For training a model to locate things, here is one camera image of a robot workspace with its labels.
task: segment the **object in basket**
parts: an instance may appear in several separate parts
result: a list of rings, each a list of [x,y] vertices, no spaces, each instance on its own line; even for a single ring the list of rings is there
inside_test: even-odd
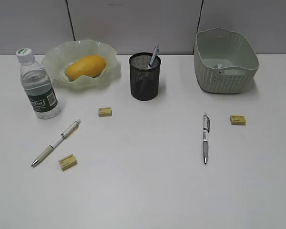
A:
[[[222,64],[221,63],[218,63],[217,65],[215,65],[215,67],[214,68],[216,68],[216,69],[221,69],[221,68],[223,68],[223,66],[222,66]]]

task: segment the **bottle label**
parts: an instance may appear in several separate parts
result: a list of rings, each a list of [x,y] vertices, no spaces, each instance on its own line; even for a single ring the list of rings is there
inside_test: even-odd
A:
[[[57,99],[53,88],[51,88],[47,93],[41,95],[27,95],[34,111],[36,112],[47,112],[52,110],[57,105]]]

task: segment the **ballpoint pen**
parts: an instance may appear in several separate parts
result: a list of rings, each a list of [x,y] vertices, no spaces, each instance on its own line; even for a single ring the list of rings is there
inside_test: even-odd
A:
[[[151,69],[153,67],[154,60],[156,59],[158,54],[159,54],[159,45],[154,48],[153,55],[152,55],[151,61],[149,62],[147,69]]]
[[[208,163],[209,159],[209,132],[210,132],[210,119],[204,114],[204,129],[203,129],[203,145],[202,156],[204,158],[204,164]]]
[[[71,126],[68,127],[51,145],[49,145],[32,163],[32,167],[37,166],[41,163],[63,140],[70,136],[79,126],[81,120],[75,121]]]

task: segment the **pen tip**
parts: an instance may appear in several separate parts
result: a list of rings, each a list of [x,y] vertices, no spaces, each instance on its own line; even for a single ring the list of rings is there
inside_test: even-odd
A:
[[[35,160],[33,163],[32,163],[32,167],[35,167],[35,166],[37,166],[38,164],[40,163],[40,161],[39,160]]]

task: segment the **bottle cap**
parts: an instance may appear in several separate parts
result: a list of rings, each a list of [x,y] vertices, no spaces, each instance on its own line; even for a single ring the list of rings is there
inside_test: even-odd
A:
[[[32,49],[29,48],[19,49],[16,52],[16,56],[18,58],[19,63],[32,62],[35,60],[35,56],[33,55]]]

